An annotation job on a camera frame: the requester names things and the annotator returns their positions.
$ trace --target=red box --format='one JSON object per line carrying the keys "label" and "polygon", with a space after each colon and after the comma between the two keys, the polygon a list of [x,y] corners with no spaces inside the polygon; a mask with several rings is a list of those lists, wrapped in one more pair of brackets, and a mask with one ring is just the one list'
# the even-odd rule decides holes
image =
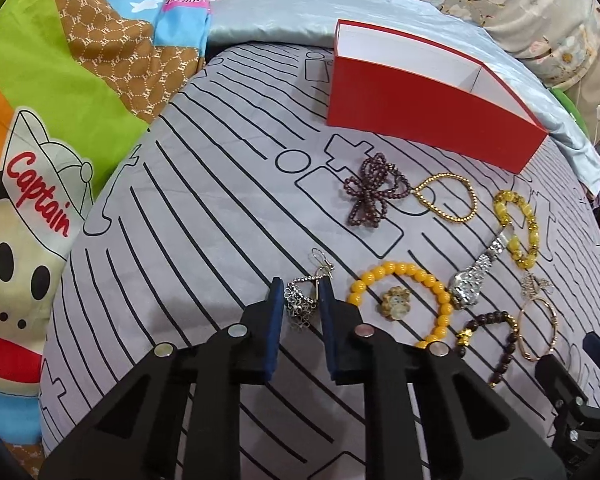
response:
{"label": "red box", "polygon": [[339,20],[327,124],[422,142],[519,173],[547,132],[483,62]]}

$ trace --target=dark brown beaded bracelet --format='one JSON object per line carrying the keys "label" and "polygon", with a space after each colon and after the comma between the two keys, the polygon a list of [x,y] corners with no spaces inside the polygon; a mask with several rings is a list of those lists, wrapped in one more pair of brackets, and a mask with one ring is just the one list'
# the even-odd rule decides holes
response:
{"label": "dark brown beaded bracelet", "polygon": [[464,328],[456,335],[456,353],[460,357],[466,355],[466,348],[469,346],[469,339],[478,328],[493,323],[509,323],[511,333],[507,336],[504,352],[500,357],[498,365],[494,368],[493,374],[489,379],[490,388],[495,388],[496,384],[502,381],[504,372],[509,368],[510,362],[513,360],[512,354],[516,351],[516,342],[520,339],[520,329],[518,322],[508,312],[490,312],[488,314],[480,314],[475,319],[468,322]]}

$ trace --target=bed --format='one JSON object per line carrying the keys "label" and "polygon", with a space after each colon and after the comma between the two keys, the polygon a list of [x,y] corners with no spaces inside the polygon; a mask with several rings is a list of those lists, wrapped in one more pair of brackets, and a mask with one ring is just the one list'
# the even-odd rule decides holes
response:
{"label": "bed", "polygon": [[[421,144],[326,126],[331,59],[330,49],[316,46],[231,46],[120,163],[77,237],[54,302],[41,380],[45,452],[154,344],[206,341],[261,300],[273,277],[288,282],[308,272],[312,248],[334,262],[341,299],[383,260],[416,262],[446,282],[493,240],[499,189],[522,194],[536,212],[541,256],[534,271],[555,285],[548,297],[560,318],[555,354],[600,406],[600,371],[581,350],[587,332],[600,334],[600,233],[556,143],[547,138],[514,176]],[[411,182],[441,171],[468,177],[477,216],[448,224],[410,197],[394,203],[377,230],[348,226],[342,181],[375,152]],[[461,186],[433,184],[428,193],[452,214],[467,211]],[[480,303],[455,313],[451,327],[495,308],[517,315],[522,277],[503,254]],[[381,295],[392,285],[385,280],[372,290]],[[430,330],[435,304],[414,286],[411,306],[404,324],[382,317],[369,296],[361,310],[366,321],[413,344]],[[532,308],[525,323],[541,354],[550,334],[546,313]],[[319,331],[319,324],[298,331],[285,322],[272,383],[243,388],[243,478],[363,478],[362,389],[331,383]],[[472,339],[465,359],[481,377],[491,374],[505,337],[495,326]],[[453,336],[446,341],[453,344]],[[532,363],[517,354],[496,391],[551,441],[555,413]]]}

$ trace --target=grey bedsheet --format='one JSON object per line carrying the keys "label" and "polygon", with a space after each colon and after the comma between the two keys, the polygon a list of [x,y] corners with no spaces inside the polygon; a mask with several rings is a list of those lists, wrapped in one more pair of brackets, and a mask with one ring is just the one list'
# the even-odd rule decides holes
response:
{"label": "grey bedsheet", "polygon": [[600,156],[593,145],[540,80],[477,25],[418,0],[216,0],[211,10],[211,46],[277,41],[332,47],[343,18],[404,30],[480,59],[536,114],[581,183],[600,195]]}
{"label": "grey bedsheet", "polygon": [[[580,350],[586,332],[600,334],[600,234],[555,144],[547,139],[513,176],[421,144],[327,127],[330,61],[321,48],[231,47],[187,84],[120,164],[75,242],[56,295],[40,398],[46,450],[154,343],[205,341],[260,301],[274,276],[287,282],[314,269],[312,247],[334,261],[334,290],[343,299],[356,274],[382,259],[417,262],[446,282],[493,239],[491,197],[499,189],[522,193],[535,208],[541,256],[534,272],[557,285],[550,298],[560,312],[556,355],[600,406],[600,371]],[[449,224],[408,197],[392,204],[377,230],[347,226],[351,202],[342,180],[376,151],[413,184],[440,171],[467,176],[480,200],[478,216]],[[467,211],[455,182],[434,184],[428,197],[452,213]],[[503,254],[472,314],[517,314],[521,278]],[[372,289],[381,294],[396,284],[386,279]],[[429,293],[414,286],[405,325],[382,318],[369,296],[362,314],[413,343],[429,333],[434,308]],[[453,329],[469,319],[469,312],[454,314]],[[362,390],[331,383],[319,330],[293,332],[285,323],[273,382],[242,391],[245,480],[363,478]],[[550,336],[546,313],[531,308],[525,331],[541,352]],[[496,365],[506,335],[505,326],[493,326],[472,338],[466,362],[482,377]],[[453,344],[453,336],[446,341]],[[496,391],[550,439],[554,414],[531,363],[516,355]]]}

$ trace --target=silver earring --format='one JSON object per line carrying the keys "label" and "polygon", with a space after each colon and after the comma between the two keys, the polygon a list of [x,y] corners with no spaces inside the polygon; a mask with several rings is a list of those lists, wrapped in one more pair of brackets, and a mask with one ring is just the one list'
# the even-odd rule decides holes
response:
{"label": "silver earring", "polygon": [[[318,262],[318,267],[314,275],[291,280],[285,287],[286,312],[292,325],[299,329],[307,328],[311,324],[311,316],[318,306],[318,282],[325,276],[331,278],[332,272],[335,269],[335,266],[320,249],[313,248],[311,254]],[[315,289],[314,297],[311,298],[305,295],[300,290],[299,283],[313,283]]]}

